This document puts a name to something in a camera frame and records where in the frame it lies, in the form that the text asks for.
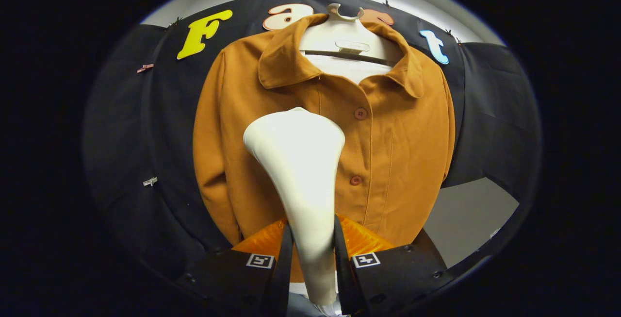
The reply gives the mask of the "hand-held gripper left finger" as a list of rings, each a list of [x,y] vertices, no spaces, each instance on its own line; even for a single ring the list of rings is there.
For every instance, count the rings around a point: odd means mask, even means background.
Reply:
[[[280,219],[228,250],[211,251],[177,281],[206,317],[284,317],[294,248]]]

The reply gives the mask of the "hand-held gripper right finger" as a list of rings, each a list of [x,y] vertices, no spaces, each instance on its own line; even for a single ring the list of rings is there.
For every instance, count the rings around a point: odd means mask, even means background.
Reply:
[[[344,315],[411,317],[454,280],[418,246],[388,249],[384,240],[343,216],[335,216],[333,243]]]

